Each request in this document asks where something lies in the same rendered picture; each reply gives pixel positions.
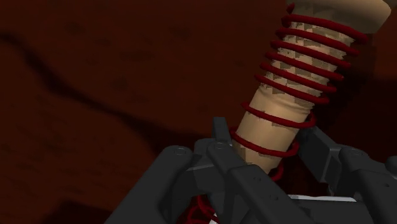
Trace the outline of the tan cylinder with red coil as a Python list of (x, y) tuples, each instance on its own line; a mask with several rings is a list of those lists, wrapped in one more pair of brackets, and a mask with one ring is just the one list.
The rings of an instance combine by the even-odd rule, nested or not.
[(231, 130), (236, 152), (266, 172), (281, 170), (282, 155), (298, 148), (298, 132), (315, 125), (312, 108), (328, 103), (337, 69), (356, 53), (352, 43), (377, 32), (397, 6), (397, 0), (286, 2), (278, 39), (257, 76), (260, 86)]

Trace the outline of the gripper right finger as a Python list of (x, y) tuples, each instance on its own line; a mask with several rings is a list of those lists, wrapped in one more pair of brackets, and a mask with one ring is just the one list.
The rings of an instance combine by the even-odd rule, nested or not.
[(358, 196), (373, 224), (397, 224), (397, 156), (386, 163), (362, 150), (337, 144), (317, 127), (298, 132), (299, 157), (334, 196)]

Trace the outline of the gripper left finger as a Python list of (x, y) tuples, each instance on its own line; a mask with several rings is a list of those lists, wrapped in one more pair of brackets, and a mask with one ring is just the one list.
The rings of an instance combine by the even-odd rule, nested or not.
[(220, 224), (314, 224), (257, 165), (232, 148), (223, 117), (194, 150), (166, 147), (104, 224), (176, 224), (194, 196), (207, 195)]

